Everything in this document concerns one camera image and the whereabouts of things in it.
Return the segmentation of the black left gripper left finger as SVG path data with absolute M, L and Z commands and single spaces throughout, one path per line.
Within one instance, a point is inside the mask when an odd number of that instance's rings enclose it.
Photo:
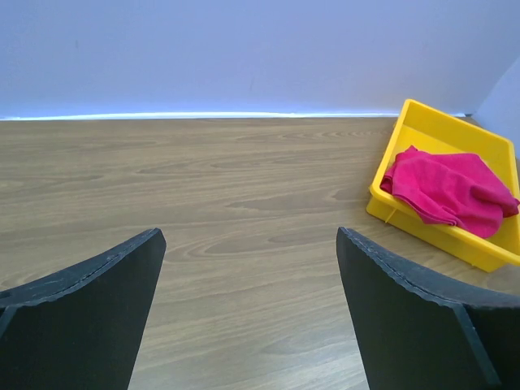
M 3 389 L 126 389 L 166 252 L 160 229 L 1 293 Z

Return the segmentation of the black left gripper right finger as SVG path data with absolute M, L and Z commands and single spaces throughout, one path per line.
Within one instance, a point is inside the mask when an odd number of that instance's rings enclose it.
M 345 227 L 336 255 L 370 388 L 518 388 L 518 297 L 442 275 Z

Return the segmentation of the pink red t shirt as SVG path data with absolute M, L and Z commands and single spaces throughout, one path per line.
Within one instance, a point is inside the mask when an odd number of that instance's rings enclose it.
M 396 155 L 379 187 L 425 224 L 456 226 L 483 239 L 519 213 L 519 200 L 477 154 L 429 154 L 410 146 Z

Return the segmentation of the yellow plastic tray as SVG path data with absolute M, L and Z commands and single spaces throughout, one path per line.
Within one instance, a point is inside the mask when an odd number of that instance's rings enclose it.
M 370 184 L 366 211 L 483 271 L 493 272 L 505 264 L 517 267 L 517 215 L 507 218 L 494 236 L 484 240 L 459 227 L 425 224 L 412 208 L 379 187 L 396 155 L 410 146 L 430 154 L 477 154 L 512 194 L 519 197 L 513 142 L 421 102 L 407 99 Z

